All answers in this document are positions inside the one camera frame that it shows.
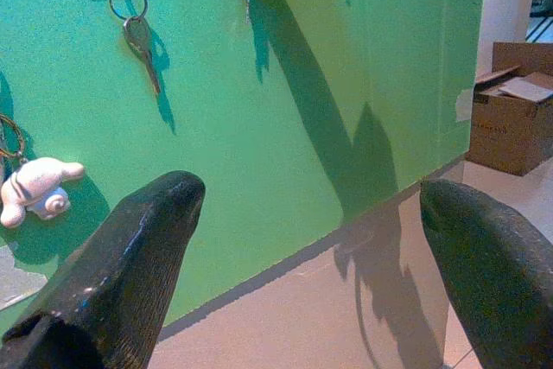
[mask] white stuffed animal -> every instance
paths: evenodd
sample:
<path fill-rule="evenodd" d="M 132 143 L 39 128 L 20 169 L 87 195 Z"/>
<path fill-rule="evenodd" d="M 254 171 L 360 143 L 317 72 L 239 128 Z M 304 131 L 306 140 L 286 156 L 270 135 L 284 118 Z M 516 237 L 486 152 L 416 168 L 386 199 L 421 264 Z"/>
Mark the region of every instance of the white stuffed animal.
<path fill-rule="evenodd" d="M 25 219 L 25 208 L 41 219 L 52 219 L 71 206 L 63 181 L 80 179 L 85 167 L 80 163 L 64 163 L 51 157 L 42 157 L 24 163 L 2 185 L 3 209 L 0 222 L 15 228 Z"/>

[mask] keychain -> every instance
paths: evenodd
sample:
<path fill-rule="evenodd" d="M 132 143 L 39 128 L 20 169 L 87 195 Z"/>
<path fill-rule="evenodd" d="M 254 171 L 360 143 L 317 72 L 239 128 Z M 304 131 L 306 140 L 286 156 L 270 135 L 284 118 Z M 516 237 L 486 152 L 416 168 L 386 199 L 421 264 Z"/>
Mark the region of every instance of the keychain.
<path fill-rule="evenodd" d="M 27 211 L 34 212 L 41 219 L 52 219 L 71 206 L 63 181 L 81 179 L 85 167 L 80 163 L 65 163 L 51 157 L 32 161 L 25 157 L 25 138 L 17 124 L 0 114 L 0 122 L 8 125 L 15 133 L 19 149 L 10 151 L 0 147 L 0 156 L 18 161 L 19 168 L 2 185 L 2 215 L 0 222 L 7 228 L 15 228 L 25 219 Z"/>

